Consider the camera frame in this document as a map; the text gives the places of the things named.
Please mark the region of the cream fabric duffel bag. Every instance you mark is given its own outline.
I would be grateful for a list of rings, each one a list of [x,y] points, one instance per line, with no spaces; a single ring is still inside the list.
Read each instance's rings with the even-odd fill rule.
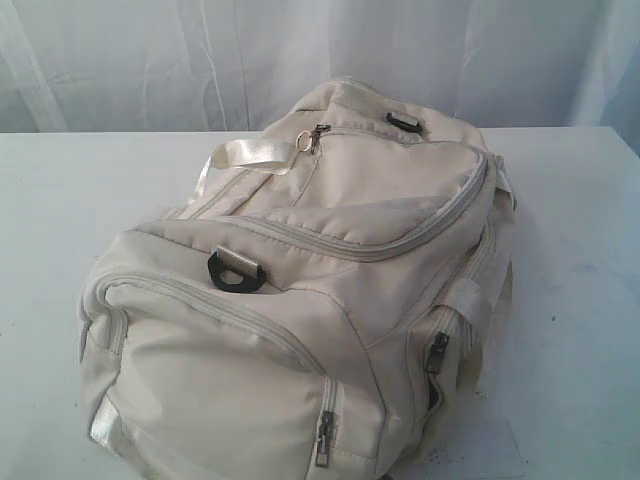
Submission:
[[[149,479],[388,478],[476,389],[515,211],[474,126],[317,87],[94,264],[89,438]]]

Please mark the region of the white backdrop curtain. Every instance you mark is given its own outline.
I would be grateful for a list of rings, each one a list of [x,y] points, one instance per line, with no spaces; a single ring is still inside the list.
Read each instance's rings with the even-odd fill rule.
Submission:
[[[639,139],[635,1],[5,1],[5,132],[259,130],[349,77],[483,127]]]

